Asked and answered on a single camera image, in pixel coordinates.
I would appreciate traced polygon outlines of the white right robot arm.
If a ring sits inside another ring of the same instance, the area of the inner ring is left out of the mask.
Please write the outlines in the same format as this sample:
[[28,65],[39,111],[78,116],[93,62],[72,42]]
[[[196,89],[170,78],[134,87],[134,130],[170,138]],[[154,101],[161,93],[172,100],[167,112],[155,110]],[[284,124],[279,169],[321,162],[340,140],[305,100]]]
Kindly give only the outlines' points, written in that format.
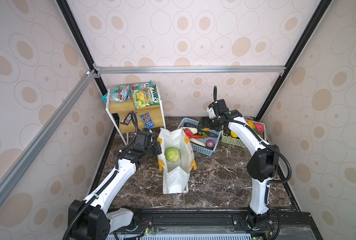
[[[229,110],[225,100],[217,99],[217,87],[214,87],[214,101],[208,106],[208,117],[200,120],[201,129],[217,132],[229,128],[248,148],[252,158],[247,164],[247,171],[252,178],[252,198],[247,215],[247,223],[252,230],[257,230],[269,220],[269,190],[271,184],[284,184],[289,181],[292,170],[288,160],[280,153],[276,145],[270,145],[261,138],[242,114],[237,110]],[[279,158],[287,166],[288,175],[284,180],[273,180],[278,170]]]

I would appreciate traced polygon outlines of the red bell pepper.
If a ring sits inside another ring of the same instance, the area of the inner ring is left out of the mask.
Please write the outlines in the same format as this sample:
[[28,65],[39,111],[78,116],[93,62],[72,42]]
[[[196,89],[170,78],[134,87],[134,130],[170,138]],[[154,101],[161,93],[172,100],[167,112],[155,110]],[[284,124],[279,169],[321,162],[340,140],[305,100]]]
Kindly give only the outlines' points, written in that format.
[[194,137],[194,135],[195,135],[195,134],[193,134],[193,132],[189,128],[185,129],[185,134],[189,139],[192,139]]

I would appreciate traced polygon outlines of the white grocery bag yellow handles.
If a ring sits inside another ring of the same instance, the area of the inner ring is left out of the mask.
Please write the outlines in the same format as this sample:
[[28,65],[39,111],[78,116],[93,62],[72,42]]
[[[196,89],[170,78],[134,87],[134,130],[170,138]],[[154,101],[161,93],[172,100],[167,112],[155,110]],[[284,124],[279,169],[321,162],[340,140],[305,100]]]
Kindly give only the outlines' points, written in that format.
[[162,151],[157,159],[163,172],[163,193],[187,193],[190,171],[197,169],[190,138],[183,129],[171,132],[161,128],[157,140]]

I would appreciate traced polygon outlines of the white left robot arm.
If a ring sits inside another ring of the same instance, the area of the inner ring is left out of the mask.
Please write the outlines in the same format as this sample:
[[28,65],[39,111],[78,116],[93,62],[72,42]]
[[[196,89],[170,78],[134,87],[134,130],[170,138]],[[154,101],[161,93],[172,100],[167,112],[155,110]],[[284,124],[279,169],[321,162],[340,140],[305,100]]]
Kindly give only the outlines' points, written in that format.
[[114,158],[115,167],[84,200],[75,200],[68,210],[68,227],[63,239],[104,240],[133,221],[134,212],[120,208],[109,212],[111,203],[127,180],[145,160],[162,153],[150,129],[135,129],[134,138]]

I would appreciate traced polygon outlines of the green cabbage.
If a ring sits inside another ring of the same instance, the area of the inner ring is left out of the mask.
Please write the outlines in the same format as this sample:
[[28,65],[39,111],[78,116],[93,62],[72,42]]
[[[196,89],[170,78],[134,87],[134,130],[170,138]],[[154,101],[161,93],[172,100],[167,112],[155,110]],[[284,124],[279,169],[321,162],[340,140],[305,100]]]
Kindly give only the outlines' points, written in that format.
[[180,149],[175,147],[167,148],[164,155],[166,160],[171,163],[176,163],[181,159]]

